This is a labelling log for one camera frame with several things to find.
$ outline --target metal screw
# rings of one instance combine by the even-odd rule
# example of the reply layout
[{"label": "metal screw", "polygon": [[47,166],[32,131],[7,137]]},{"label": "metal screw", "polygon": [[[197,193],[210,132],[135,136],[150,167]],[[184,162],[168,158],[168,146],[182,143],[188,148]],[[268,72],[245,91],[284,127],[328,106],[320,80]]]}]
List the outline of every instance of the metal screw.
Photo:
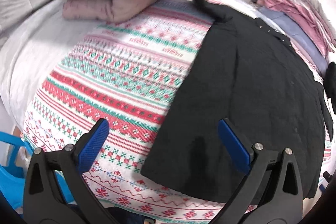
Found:
[{"label": "metal screw", "polygon": [[64,150],[65,151],[71,151],[71,150],[73,150],[73,148],[74,148],[74,145],[69,143],[64,147]]},{"label": "metal screw", "polygon": [[290,149],[290,148],[286,148],[285,149],[285,152],[288,154],[288,155],[291,155],[293,153],[293,151]]},{"label": "metal screw", "polygon": [[38,155],[41,152],[42,152],[42,148],[39,148],[39,147],[34,150],[34,154],[36,155]]},{"label": "metal screw", "polygon": [[264,146],[261,143],[255,143],[254,148],[260,151],[263,150]]}]

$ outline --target blue plastic stool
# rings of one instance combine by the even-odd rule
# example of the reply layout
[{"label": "blue plastic stool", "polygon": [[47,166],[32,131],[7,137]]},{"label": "blue plastic stool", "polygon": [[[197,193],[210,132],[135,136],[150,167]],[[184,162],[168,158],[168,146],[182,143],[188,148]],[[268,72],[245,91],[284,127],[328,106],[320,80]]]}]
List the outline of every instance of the blue plastic stool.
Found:
[{"label": "blue plastic stool", "polygon": [[[24,143],[20,138],[0,131],[0,141],[13,145],[7,156],[7,166],[0,165],[0,190],[14,208],[22,207],[23,192],[25,186],[24,172],[21,167],[16,166],[15,160],[21,146],[26,147],[28,153],[32,155],[33,150],[29,143]],[[58,183],[62,189],[63,195],[68,203],[74,201],[74,198],[60,174],[56,174]]]}]

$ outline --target striped blanket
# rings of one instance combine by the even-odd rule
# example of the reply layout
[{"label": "striped blanket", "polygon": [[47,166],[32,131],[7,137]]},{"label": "striped blanket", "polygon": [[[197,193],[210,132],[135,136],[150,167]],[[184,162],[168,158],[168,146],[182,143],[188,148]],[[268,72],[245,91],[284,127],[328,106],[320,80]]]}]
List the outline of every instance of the striped blanket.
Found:
[{"label": "striped blanket", "polygon": [[188,0],[160,0],[125,23],[98,26],[36,92],[24,139],[60,150],[106,118],[110,134],[83,174],[95,196],[165,223],[208,223],[224,204],[158,185],[140,170],[212,22]]}]

